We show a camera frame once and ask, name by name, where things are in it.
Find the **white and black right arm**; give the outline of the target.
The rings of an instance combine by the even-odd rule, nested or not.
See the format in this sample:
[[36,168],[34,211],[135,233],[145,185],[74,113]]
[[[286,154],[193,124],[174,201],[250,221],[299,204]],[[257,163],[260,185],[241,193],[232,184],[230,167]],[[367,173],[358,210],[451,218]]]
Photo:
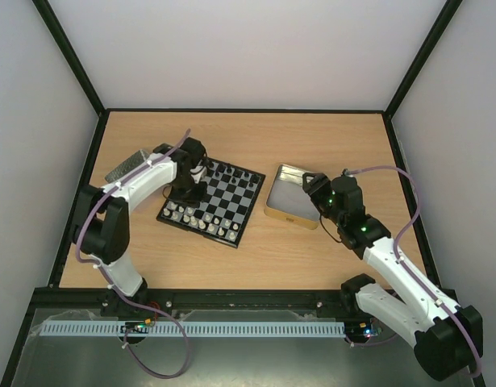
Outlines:
[[338,240],[391,286],[388,294],[372,277],[361,274],[341,285],[341,306],[352,316],[362,312],[387,325],[413,349],[421,368],[443,381],[467,368],[481,375],[483,323],[473,306],[461,306],[431,282],[377,218],[367,214],[358,171],[329,179],[304,173],[302,189],[321,219],[332,221]]

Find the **gold rimmed metal tin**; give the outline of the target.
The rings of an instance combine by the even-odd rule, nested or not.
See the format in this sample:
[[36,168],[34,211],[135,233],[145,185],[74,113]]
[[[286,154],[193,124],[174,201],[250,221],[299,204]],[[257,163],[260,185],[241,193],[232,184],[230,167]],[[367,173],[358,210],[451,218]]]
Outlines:
[[315,230],[319,226],[319,212],[302,189],[302,175],[305,172],[298,167],[280,164],[264,212],[270,218]]

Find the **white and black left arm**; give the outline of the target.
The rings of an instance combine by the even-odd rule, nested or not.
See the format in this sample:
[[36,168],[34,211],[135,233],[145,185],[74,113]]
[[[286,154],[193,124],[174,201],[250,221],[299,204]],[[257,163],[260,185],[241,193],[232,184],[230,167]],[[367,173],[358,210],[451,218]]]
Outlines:
[[154,148],[136,166],[127,165],[121,176],[108,184],[84,186],[77,196],[70,227],[76,260],[92,264],[109,288],[134,297],[144,278],[128,250],[131,213],[167,185],[172,187],[178,205],[198,204],[206,193],[206,169],[205,147],[186,132],[176,145]]

